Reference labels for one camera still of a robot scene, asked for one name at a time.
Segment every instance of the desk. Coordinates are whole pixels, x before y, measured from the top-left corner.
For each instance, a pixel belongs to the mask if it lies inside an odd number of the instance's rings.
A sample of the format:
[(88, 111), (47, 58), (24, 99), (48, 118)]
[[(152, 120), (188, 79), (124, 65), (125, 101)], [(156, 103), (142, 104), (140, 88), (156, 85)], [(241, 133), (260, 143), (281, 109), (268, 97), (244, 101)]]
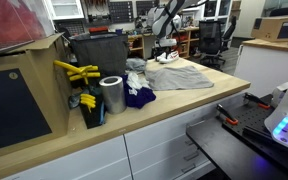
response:
[(239, 52), (234, 76), (251, 82), (248, 92), (262, 97), (288, 82), (287, 42), (245, 41)]
[(219, 119), (191, 126), (186, 134), (230, 179), (288, 179), (288, 174), (222, 128)]
[(74, 109), (70, 112), (67, 135), (1, 156), (0, 178), (203, 106), (238, 93), (250, 86), (247, 81), (182, 58), (166, 65), (150, 60), (148, 61), (147, 69), (156, 70), (163, 67), (184, 67), (189, 65), (194, 66), (207, 76), (214, 83), (214, 87), (154, 92), (156, 100), (148, 103), (141, 110), (127, 108), (118, 115), (107, 114), (106, 124), (92, 129), (86, 129), (80, 110)]

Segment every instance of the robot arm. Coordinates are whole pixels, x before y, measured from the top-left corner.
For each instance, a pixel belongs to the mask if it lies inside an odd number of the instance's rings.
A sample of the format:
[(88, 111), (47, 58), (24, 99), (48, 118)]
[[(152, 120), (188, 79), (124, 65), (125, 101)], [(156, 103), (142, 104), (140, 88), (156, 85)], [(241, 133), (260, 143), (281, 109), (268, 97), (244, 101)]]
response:
[(156, 18), (154, 18), (152, 31), (156, 37), (161, 39), (169, 35), (172, 31), (171, 21), (176, 16), (176, 13), (199, 1), (200, 0), (170, 0), (161, 12), (155, 14)]

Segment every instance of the navy blue fabric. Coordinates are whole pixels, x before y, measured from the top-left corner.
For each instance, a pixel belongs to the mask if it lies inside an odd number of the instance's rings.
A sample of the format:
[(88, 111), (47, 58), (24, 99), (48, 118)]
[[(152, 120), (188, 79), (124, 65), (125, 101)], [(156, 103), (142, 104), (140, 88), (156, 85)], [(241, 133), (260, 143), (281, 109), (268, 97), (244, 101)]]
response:
[(126, 83), (128, 75), (123, 75), (123, 85), (126, 106), (141, 109), (145, 104), (154, 101), (156, 99), (152, 89), (142, 87), (140, 90), (137, 89), (137, 95), (130, 94), (129, 90), (132, 88)]

